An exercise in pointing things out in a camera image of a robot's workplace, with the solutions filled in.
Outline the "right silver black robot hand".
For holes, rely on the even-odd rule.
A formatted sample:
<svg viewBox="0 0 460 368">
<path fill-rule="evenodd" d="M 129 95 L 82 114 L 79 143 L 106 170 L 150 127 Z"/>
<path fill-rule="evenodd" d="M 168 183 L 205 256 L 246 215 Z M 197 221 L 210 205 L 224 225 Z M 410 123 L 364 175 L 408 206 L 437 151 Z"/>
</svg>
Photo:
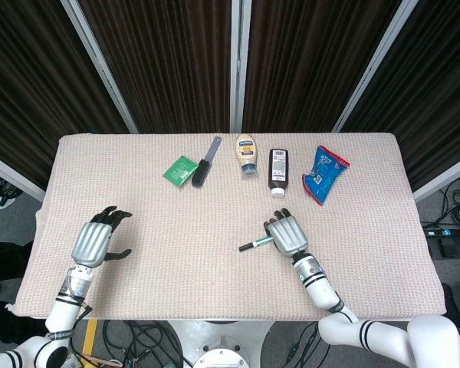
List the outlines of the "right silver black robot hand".
<svg viewBox="0 0 460 368">
<path fill-rule="evenodd" d="M 297 219 L 286 208 L 274 212 L 274 217 L 264 222 L 264 230 L 273 238 L 276 249 L 287 258 L 308 249 L 308 240 Z"/>
</svg>

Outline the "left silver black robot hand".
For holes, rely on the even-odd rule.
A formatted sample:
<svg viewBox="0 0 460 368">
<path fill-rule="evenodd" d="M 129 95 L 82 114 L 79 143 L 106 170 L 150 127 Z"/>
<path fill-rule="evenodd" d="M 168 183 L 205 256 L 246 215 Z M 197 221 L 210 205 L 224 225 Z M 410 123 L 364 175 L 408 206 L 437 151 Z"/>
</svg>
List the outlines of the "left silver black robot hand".
<svg viewBox="0 0 460 368">
<path fill-rule="evenodd" d="M 97 268 L 104 261 L 118 261 L 132 253 L 130 248 L 120 253 L 109 252 L 112 234 L 120 223 L 131 217 L 130 212 L 118 210 L 116 206 L 108 206 L 97 213 L 80 230 L 71 257 L 77 265 Z"/>
</svg>

